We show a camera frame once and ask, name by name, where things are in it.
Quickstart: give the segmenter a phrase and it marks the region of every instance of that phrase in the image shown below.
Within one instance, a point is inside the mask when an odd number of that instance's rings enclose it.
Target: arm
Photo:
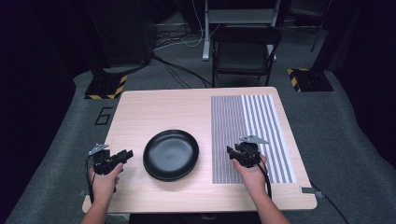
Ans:
[[[91,168],[90,177],[93,184],[92,188],[95,199],[91,208],[81,220],[81,224],[105,223],[107,209],[113,197],[113,189],[120,179],[117,175],[122,171],[122,167],[122,163],[118,164],[108,175],[96,175],[93,168]]]
[[[262,156],[262,160],[266,162],[266,158],[264,156]],[[241,166],[235,159],[233,159],[233,165],[242,176],[244,185],[247,188],[251,199],[256,205],[262,224],[289,223],[286,217],[282,214],[282,212],[280,212],[280,210],[265,192],[265,179],[259,167],[254,166],[251,168],[246,168]]]

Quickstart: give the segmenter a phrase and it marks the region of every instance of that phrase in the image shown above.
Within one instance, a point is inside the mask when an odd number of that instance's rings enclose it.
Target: striped placemat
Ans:
[[[242,136],[256,135],[269,144],[259,144],[268,158],[272,183],[294,183],[295,174],[279,125],[274,100],[269,95],[212,96],[212,167],[214,184],[240,184],[227,146],[234,148]]]

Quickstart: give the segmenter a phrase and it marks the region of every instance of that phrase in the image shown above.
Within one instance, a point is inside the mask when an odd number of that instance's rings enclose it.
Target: hand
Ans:
[[[263,162],[260,162],[260,166],[266,171],[265,163],[267,162],[267,158],[263,155],[261,155],[261,157]],[[265,178],[257,165],[247,168],[239,164],[239,161],[236,159],[233,159],[233,166],[235,166],[236,170],[241,174],[242,180],[250,195],[265,192]]]
[[[93,183],[93,197],[95,203],[110,204],[113,197],[113,190],[119,183],[119,173],[123,164],[119,163],[109,174],[98,175],[93,168],[90,169],[91,183]]]

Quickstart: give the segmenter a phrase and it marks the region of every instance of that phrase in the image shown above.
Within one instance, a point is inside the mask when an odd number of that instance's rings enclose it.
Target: light wood table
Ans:
[[[309,210],[317,206],[313,194],[301,193],[311,187],[289,122],[272,87],[198,90],[126,91],[120,98],[105,144],[111,155],[132,149],[134,156],[124,165],[109,213],[180,213],[255,211],[243,184],[212,184],[212,95],[272,94],[280,126],[297,183],[272,184],[273,201],[281,210]],[[174,182],[150,176],[143,165],[143,152],[155,134],[179,129],[198,142],[199,159],[194,169]],[[82,210],[91,206],[87,196]]]

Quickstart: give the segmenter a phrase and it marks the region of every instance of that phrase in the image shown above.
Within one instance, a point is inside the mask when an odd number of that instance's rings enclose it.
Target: round black plate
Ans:
[[[172,181],[180,179],[194,168],[198,154],[198,143],[189,133],[167,130],[148,141],[143,164],[154,178]]]

